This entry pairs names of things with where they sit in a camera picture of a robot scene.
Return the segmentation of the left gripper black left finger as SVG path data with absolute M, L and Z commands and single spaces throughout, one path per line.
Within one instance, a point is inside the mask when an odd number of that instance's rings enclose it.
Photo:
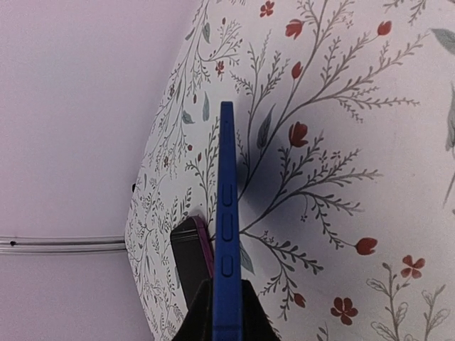
M 213 280 L 204 280 L 173 341 L 211 341 L 213 327 Z

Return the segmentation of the purple smartphone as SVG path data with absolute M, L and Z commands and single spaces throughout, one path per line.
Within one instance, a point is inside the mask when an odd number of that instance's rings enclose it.
M 205 280 L 213 277 L 214 256 L 205 222 L 191 216 L 171 231 L 171 247 L 187 308 Z

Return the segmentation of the blue smartphone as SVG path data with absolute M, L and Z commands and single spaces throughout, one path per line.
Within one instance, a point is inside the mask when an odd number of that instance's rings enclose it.
M 232 102 L 220 104 L 212 340 L 241 340 L 242 279 Z

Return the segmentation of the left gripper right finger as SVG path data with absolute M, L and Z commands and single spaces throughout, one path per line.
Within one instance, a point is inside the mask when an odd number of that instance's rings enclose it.
M 248 280 L 242 280 L 242 304 L 243 340 L 279 341 L 252 284 Z

